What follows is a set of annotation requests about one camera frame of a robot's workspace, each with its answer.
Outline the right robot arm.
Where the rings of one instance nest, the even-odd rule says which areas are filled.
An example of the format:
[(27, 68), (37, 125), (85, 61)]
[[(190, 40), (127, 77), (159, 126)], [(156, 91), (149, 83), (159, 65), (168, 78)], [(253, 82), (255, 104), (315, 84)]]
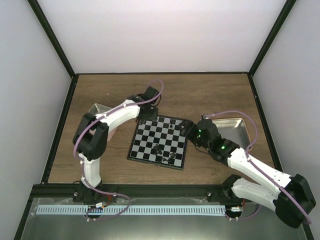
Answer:
[(317, 203), (305, 177), (281, 172), (253, 157), (247, 148), (223, 138), (209, 118), (202, 118), (198, 123), (185, 120), (177, 128), (195, 147), (206, 149), (213, 160), (253, 180), (229, 177), (230, 184), (222, 188), (225, 200), (232, 202), (239, 198), (255, 202), (275, 212), (291, 228), (311, 224), (309, 214)]

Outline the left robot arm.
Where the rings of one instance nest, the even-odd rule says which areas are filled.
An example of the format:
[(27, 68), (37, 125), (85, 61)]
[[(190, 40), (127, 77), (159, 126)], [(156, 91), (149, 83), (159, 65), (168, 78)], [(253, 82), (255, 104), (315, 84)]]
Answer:
[(89, 201), (97, 202), (102, 195), (116, 195), (105, 192), (98, 186), (101, 182), (100, 159), (107, 149), (117, 127), (131, 119), (150, 120), (158, 114), (155, 102), (161, 98), (163, 88), (156, 90), (148, 86), (144, 93), (129, 96), (118, 106), (102, 113), (83, 115), (75, 132), (73, 156), (81, 166), (80, 181), (86, 187), (84, 195)]

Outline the black white chess board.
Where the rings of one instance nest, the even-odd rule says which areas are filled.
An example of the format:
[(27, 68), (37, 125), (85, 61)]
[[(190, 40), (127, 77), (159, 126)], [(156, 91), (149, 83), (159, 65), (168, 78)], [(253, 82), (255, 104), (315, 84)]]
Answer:
[[(182, 121), (185, 119), (165, 115), (158, 115), (155, 121), (138, 120), (127, 159), (182, 171), (188, 143), (178, 128)], [(163, 145), (165, 151), (176, 153), (173, 165), (155, 162), (156, 156), (152, 150), (156, 144)]]

